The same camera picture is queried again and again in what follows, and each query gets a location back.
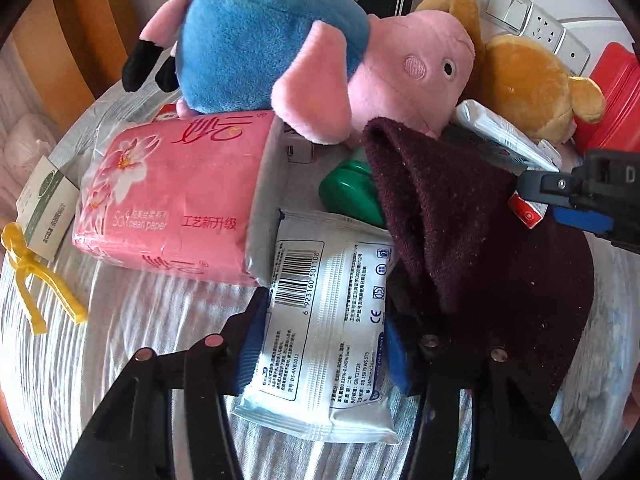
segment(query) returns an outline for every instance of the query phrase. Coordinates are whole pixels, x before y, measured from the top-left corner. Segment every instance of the light switch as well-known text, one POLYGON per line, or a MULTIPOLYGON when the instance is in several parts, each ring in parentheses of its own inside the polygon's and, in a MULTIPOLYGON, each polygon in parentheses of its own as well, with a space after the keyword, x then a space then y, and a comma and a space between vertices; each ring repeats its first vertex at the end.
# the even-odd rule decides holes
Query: light switch
POLYGON ((527 15, 528 10, 528 4, 526 4, 525 2, 521 2, 520 0, 513 0, 509 7, 509 10, 507 10, 504 21, 509 23, 509 25, 511 25, 511 27, 515 28, 516 30, 520 30, 522 28, 524 17, 527 15))
POLYGON ((486 4, 486 13, 504 21, 504 17, 510 9, 512 1, 513 0, 489 0, 486 4))

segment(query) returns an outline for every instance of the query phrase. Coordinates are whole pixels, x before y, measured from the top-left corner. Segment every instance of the brown teddy bear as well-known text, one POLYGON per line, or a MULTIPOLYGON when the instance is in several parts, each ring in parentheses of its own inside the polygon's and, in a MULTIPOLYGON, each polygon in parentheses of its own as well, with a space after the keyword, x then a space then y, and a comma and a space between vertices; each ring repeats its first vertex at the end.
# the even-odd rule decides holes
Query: brown teddy bear
POLYGON ((552 144, 569 139, 574 115, 587 123, 601 120, 606 102, 598 85, 571 76, 539 43, 504 34, 484 44, 476 0, 424 0, 416 10, 426 9, 450 12, 474 43, 476 61, 463 99, 475 99, 527 137, 552 144))

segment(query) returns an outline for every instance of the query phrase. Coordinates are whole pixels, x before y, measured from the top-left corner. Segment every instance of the burgundy fabric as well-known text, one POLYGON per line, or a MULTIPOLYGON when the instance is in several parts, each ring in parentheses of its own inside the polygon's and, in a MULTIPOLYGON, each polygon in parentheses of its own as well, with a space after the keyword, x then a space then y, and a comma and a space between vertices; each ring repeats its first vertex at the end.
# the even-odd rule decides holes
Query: burgundy fabric
POLYGON ((528 229, 507 206, 515 176, 395 121, 371 121, 364 147, 413 285, 406 314, 424 333, 540 367, 555 394, 593 302, 583 232, 551 214, 528 229))

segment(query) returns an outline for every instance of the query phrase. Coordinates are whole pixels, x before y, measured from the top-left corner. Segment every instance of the plush toy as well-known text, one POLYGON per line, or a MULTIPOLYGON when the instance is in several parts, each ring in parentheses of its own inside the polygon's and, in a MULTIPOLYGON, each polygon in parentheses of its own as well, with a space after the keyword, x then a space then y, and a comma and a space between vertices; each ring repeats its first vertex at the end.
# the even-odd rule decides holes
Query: plush toy
POLYGON ((181 115, 273 108, 321 144, 356 144, 377 116, 437 137, 474 62, 445 12, 379 19, 353 0, 170 0, 140 34, 124 88, 137 90, 172 45, 156 81, 179 83, 181 115))
POLYGON ((475 0, 424 0, 417 10, 450 12, 468 31, 476 63, 463 93, 507 119, 533 140, 561 144, 572 134, 574 115, 601 120, 606 102, 591 79, 573 77, 558 56, 538 42, 506 34, 487 44, 480 38, 475 0))

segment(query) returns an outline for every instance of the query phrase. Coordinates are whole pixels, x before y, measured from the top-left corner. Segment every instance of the pink pig plush toy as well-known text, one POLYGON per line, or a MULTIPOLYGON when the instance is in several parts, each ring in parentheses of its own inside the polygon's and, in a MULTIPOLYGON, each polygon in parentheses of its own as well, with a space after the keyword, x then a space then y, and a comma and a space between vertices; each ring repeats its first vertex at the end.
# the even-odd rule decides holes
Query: pink pig plush toy
POLYGON ((124 65, 125 90, 171 47, 156 81, 180 86, 180 115, 273 108, 320 144, 357 144, 379 116, 437 137, 474 62, 439 10, 380 19, 353 0, 169 0, 124 65))

